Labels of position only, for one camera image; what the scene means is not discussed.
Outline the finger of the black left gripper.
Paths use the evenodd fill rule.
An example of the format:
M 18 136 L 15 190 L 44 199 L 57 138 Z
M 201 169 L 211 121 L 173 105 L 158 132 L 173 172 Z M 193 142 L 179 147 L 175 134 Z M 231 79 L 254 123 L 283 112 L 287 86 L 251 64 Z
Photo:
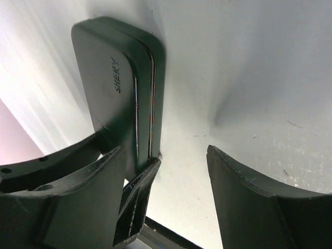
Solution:
M 151 186 L 160 168 L 159 159 L 125 185 L 122 192 L 113 248 L 124 248 L 141 233 L 145 224 Z
M 47 156 L 1 165 L 1 193 L 34 190 L 95 162 L 99 155 L 98 138 L 93 134 Z

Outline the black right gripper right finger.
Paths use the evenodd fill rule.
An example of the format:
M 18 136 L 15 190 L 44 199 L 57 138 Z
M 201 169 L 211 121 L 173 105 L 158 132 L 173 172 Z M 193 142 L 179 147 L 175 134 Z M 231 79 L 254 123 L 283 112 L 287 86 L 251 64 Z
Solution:
M 274 180 L 210 145 L 207 167 L 224 248 L 331 248 L 331 195 Z

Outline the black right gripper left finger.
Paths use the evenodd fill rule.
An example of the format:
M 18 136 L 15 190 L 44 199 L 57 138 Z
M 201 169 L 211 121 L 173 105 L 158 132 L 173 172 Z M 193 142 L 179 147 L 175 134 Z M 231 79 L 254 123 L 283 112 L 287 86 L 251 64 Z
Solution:
M 1 194 L 1 248 L 112 248 L 122 186 L 117 147 L 35 190 Z

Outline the dark green glasses case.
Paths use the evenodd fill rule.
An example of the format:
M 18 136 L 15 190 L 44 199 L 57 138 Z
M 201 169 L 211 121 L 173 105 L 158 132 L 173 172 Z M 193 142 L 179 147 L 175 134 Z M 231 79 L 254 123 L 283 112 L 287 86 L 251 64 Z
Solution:
M 153 33 L 110 17 L 74 24 L 71 39 L 93 128 L 105 147 L 124 147 L 126 178 L 132 179 L 150 163 L 150 53 L 156 71 L 151 161 L 160 152 L 165 45 Z

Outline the red sunglasses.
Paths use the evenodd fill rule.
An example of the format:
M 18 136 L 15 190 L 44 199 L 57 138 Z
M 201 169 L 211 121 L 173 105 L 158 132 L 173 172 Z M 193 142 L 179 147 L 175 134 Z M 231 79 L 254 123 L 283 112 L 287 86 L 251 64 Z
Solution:
M 155 101 L 155 61 L 150 53 L 151 76 L 150 76 L 150 114 L 149 114 L 149 142 L 148 142 L 148 161 L 152 159 L 153 132 L 154 132 L 154 101 Z

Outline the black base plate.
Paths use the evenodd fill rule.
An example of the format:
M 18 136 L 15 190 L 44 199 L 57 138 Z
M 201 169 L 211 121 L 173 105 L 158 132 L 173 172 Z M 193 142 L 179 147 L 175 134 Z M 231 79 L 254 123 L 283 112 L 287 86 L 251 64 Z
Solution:
M 146 217 L 138 239 L 151 248 L 191 248 L 201 249 L 193 242 L 174 231 Z

